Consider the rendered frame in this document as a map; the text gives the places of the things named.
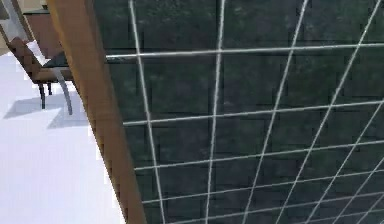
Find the wood framed glass door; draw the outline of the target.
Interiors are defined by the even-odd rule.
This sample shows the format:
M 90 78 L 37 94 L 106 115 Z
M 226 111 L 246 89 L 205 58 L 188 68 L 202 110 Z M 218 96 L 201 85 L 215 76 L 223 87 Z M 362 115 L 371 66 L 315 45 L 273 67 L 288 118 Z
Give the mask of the wood framed glass door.
M 47 0 L 125 224 L 384 224 L 384 0 Z

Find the dark glass top table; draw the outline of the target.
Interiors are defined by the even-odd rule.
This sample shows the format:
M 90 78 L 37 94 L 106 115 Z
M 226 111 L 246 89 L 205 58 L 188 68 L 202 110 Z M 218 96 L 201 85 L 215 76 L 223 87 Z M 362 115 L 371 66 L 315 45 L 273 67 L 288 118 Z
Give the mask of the dark glass top table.
M 72 115 L 73 107 L 67 82 L 72 81 L 73 77 L 65 54 L 63 52 L 60 52 L 52 59 L 44 63 L 43 67 L 49 69 L 53 73 L 55 80 L 59 83 L 63 91 L 68 114 Z

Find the brown wooden cabinet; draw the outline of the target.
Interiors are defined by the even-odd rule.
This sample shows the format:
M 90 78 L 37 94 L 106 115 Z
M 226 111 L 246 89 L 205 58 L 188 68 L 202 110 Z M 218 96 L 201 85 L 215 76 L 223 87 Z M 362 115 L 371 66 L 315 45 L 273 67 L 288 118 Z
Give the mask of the brown wooden cabinet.
M 42 52 L 51 59 L 62 52 L 58 34 L 54 28 L 51 15 L 47 9 L 37 9 L 24 12 L 32 34 Z

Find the brown dining chair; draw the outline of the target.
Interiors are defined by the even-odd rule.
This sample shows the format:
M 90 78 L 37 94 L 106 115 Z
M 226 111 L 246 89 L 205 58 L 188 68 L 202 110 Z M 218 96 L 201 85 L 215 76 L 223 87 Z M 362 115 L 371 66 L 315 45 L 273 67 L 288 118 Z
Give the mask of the brown dining chair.
M 27 44 L 19 37 L 7 43 L 8 49 L 16 57 L 22 68 L 33 84 L 39 88 L 41 108 L 46 108 L 46 94 L 44 86 L 48 87 L 48 93 L 52 94 L 52 84 L 58 83 L 62 88 L 64 99 L 68 108 L 68 113 L 73 113 L 73 107 L 67 81 L 72 81 L 73 77 L 69 70 L 60 67 L 45 67 L 42 65 Z

